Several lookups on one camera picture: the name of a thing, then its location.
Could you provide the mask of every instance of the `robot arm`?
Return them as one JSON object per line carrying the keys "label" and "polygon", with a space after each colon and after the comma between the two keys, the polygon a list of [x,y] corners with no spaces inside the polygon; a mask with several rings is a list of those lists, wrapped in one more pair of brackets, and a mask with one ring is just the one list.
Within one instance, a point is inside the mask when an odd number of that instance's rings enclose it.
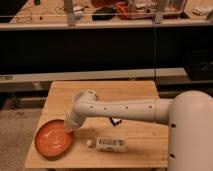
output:
{"label": "robot arm", "polygon": [[94,91],[74,97],[65,129],[79,128],[87,117],[114,117],[168,124],[168,171],[213,170],[213,99],[188,91],[175,99],[100,102]]}
{"label": "robot arm", "polygon": [[144,99],[101,102],[94,91],[81,92],[74,97],[73,109],[67,115],[65,128],[79,128],[87,117],[112,117],[168,124],[171,99]]}

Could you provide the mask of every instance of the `hole on robot arm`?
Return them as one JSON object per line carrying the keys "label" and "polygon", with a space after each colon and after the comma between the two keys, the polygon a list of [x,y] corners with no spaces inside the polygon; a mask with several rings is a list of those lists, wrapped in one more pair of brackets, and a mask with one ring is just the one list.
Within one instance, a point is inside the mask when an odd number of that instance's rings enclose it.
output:
{"label": "hole on robot arm", "polygon": [[172,123],[172,124],[171,124],[171,127],[172,127],[172,128],[176,128],[176,124]]}
{"label": "hole on robot arm", "polygon": [[170,153],[170,157],[172,157],[172,158],[174,158],[174,159],[176,158],[175,155],[172,154],[172,153]]}

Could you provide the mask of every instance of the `black panel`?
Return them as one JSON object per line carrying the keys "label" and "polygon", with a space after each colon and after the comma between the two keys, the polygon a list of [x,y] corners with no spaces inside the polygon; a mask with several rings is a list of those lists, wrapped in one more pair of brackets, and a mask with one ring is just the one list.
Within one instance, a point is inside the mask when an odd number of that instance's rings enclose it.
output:
{"label": "black panel", "polygon": [[156,39],[156,67],[183,67],[188,52],[213,49],[213,26],[157,28]]}
{"label": "black panel", "polygon": [[12,17],[2,16],[14,16],[26,2],[27,0],[0,0],[0,23],[9,22]]}
{"label": "black panel", "polygon": [[154,68],[153,29],[2,31],[0,73]]}

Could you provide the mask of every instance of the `red plate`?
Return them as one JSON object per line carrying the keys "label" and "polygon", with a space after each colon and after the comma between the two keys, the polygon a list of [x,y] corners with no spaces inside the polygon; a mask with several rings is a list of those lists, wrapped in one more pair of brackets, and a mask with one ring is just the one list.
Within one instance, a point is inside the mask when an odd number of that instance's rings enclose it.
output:
{"label": "red plate", "polygon": [[35,137],[36,150],[45,157],[56,157],[72,144],[72,133],[64,130],[63,120],[52,120],[44,124]]}

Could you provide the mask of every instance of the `wooden table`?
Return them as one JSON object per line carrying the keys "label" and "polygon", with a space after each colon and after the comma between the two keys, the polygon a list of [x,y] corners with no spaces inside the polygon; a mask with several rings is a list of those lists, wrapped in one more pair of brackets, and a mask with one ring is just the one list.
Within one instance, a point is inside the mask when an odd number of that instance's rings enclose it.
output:
{"label": "wooden table", "polygon": [[[88,6],[85,8],[84,17],[78,20],[78,23],[93,22],[92,13],[98,8],[95,8],[90,0],[73,0],[73,4],[81,4]],[[206,19],[205,16],[198,16],[193,13],[194,7],[197,5],[213,5],[213,0],[188,0],[185,13],[189,19]],[[118,17],[113,17],[110,21],[120,21]],[[10,23],[66,23],[67,16],[64,12],[64,0],[41,0],[41,5],[35,6],[34,0],[28,0],[17,15]]]}
{"label": "wooden table", "polygon": [[188,0],[184,11],[192,20],[198,20],[198,19],[205,20],[207,17],[206,15],[199,16],[193,13],[193,10],[196,6],[202,6],[202,5],[213,6],[213,0]]}
{"label": "wooden table", "polygon": [[[53,82],[37,130],[47,121],[64,119],[72,107],[72,96],[95,90],[102,101],[158,98],[152,81],[60,81]],[[99,152],[86,146],[98,136],[120,137],[127,142],[125,153]],[[165,168],[167,167],[168,127],[154,123],[123,120],[113,127],[108,118],[88,118],[74,132],[74,143],[57,160],[42,157],[29,149],[26,168]]]}

